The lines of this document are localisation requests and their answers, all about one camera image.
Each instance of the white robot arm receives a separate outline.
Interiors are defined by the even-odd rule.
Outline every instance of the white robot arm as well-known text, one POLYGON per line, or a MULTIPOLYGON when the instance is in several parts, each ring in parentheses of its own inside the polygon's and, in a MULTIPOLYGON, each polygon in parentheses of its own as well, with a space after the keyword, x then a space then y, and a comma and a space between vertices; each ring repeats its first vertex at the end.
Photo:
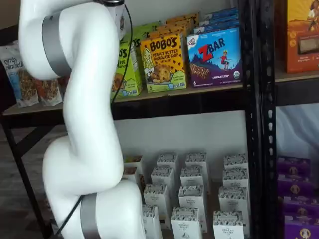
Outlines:
POLYGON ((19 46, 41 80, 70 74, 63 103, 68 137, 43 162, 45 190, 65 239, 145 238, 137 185, 120 181, 123 157, 110 109, 124 0, 22 0, 19 46))

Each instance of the purple box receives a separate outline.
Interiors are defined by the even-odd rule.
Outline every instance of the purple box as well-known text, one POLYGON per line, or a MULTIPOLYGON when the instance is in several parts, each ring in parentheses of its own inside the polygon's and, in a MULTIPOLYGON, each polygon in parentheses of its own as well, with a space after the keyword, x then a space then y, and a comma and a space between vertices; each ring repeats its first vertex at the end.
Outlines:
POLYGON ((307 158, 293 158, 279 156, 277 160, 277 171, 280 174, 300 175, 310 177, 311 161, 307 158))
POLYGON ((319 198, 303 196, 284 197, 284 213, 294 213, 301 216, 319 216, 319 198))
POLYGON ((314 195, 314 184, 308 177, 297 175, 278 175, 278 195, 279 196, 306 196, 314 195))
POLYGON ((319 218, 285 215, 285 239, 318 239, 318 238, 319 238, 319 218))

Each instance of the white product box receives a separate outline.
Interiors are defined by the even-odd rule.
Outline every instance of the white product box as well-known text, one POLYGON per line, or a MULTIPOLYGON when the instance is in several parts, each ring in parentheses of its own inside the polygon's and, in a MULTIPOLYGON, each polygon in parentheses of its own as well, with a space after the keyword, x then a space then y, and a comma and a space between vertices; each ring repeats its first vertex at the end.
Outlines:
POLYGON ((169 166, 174 169, 174 175, 175 175, 175 182, 176 182, 176 189, 178 190, 181 186, 180 183, 180 163, 179 158, 176 153, 165 153, 158 156, 158 159, 156 161, 157 166, 169 166))
POLYGON ((124 157, 124 168, 136 168, 139 178, 140 178, 140 185, 142 191, 145 188, 146 182, 149 182, 149 178, 146 174, 146 166, 143 162, 142 156, 125 156, 124 157))
POLYGON ((124 168, 122 179, 127 179, 127 180, 130 180, 130 181, 136 183, 138 185, 140 191, 142 191, 140 178, 139 178, 139 175, 138 175, 136 168, 124 168))
POLYGON ((180 174, 182 186, 198 186, 202 185, 206 191, 201 166, 190 166, 182 168, 180 174))
POLYGON ((218 192, 220 210, 225 212, 241 211, 244 234, 250 238, 250 216, 247 189, 242 187, 220 187, 218 192))
POLYGON ((201 231, 207 232, 207 199, 203 186, 184 186, 179 189, 179 204, 182 208, 198 208, 201 231))
POLYGON ((198 165, 202 167, 202 173, 204 177, 204 183, 207 192, 211 193, 211 185, 210 185, 210 170, 209 164, 207 163, 207 154, 206 153, 189 153, 186 156, 186 166, 194 166, 198 165))
POLYGON ((245 153, 224 157, 224 168, 246 168, 248 171, 248 158, 245 153))
POLYGON ((143 205, 143 224, 146 239, 163 239, 157 206, 143 205))
POLYGON ((145 203, 157 206, 161 228, 171 229, 170 217, 172 207, 170 203, 168 186, 147 184, 144 190, 145 203))
POLYGON ((174 168, 170 166, 155 167, 151 173, 153 184, 166 184, 173 206, 178 206, 178 189, 176 189, 174 168))
POLYGON ((214 212, 213 229, 216 239, 244 239, 241 212, 214 212))
POLYGON ((174 208, 171 223, 175 239, 202 239, 198 208, 174 208))

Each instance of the bobo's peanut butter chocolate chip box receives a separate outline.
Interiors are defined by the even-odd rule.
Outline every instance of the bobo's peanut butter chocolate chip box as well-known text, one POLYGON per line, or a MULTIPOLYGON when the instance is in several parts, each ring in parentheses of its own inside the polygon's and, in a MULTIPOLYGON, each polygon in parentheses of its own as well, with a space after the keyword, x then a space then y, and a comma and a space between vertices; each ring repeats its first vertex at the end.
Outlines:
POLYGON ((182 33, 142 40, 141 54, 148 92, 186 88, 182 33))
POLYGON ((242 78, 239 28, 187 37, 194 87, 238 83, 242 78))

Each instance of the black cable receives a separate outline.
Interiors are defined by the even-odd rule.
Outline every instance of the black cable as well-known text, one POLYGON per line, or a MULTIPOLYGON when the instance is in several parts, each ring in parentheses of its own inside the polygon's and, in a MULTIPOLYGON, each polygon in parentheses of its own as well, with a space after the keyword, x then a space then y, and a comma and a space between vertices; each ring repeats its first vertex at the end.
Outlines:
POLYGON ((125 74, 126 74, 126 70, 128 69, 128 65, 129 65, 129 59, 130 59, 130 53, 131 53, 131 45, 132 45, 132 40, 133 40, 133 26, 132 26, 131 15, 130 15, 130 12, 129 12, 128 8, 126 7, 126 5, 124 5, 124 6, 125 6, 126 12, 128 13, 129 19, 130 19, 131 39, 130 39, 130 43, 129 43, 129 53, 128 53, 128 57, 127 57, 127 60, 126 60, 126 66, 125 66, 125 70, 124 70, 123 77, 122 77, 122 80, 121 80, 121 84, 119 85, 118 89, 116 90, 115 95, 114 95, 114 97, 113 97, 113 99, 112 99, 111 104, 114 104, 115 98, 116 98, 116 96, 118 95, 118 93, 119 93, 119 91, 120 91, 120 87, 121 87, 122 84, 123 84, 124 77, 125 77, 125 74))
MULTIPOLYGON (((130 12, 128 10, 128 8, 125 6, 125 9, 126 9, 126 12, 128 13, 129 15, 129 19, 130 19, 130 25, 131 25, 131 39, 130 39, 130 43, 129 43, 129 53, 128 53, 128 57, 127 57, 127 61, 126 61, 126 66, 125 66, 125 70, 124 70, 124 73, 123 73, 123 77, 122 77, 122 80, 121 80, 121 84, 120 86, 118 87, 118 89, 116 90, 116 93, 112 99, 112 102, 111 104, 114 103, 115 101, 115 98, 117 96, 117 94, 119 93, 119 90, 120 90, 120 87, 124 81, 124 77, 125 77, 125 74, 126 74, 126 71, 128 69, 128 65, 129 65, 129 59, 130 59, 130 53, 131 53, 131 45, 132 45, 132 40, 133 40, 133 26, 132 26, 132 19, 131 19, 131 15, 130 15, 130 12)), ((70 220, 71 216, 73 215, 74 211, 76 210, 76 208, 79 206, 80 202, 82 201, 83 199, 83 195, 78 199, 78 201, 76 202, 76 204, 74 205, 74 207, 72 208, 72 210, 70 211, 70 213, 68 214, 68 216, 66 217, 66 219, 64 220, 63 224, 61 225, 61 227, 58 229, 57 233, 54 234, 52 237, 50 237, 49 239, 57 239, 59 234, 61 233, 61 231, 63 230, 63 228, 66 226, 66 224, 68 223, 68 221, 70 220)))

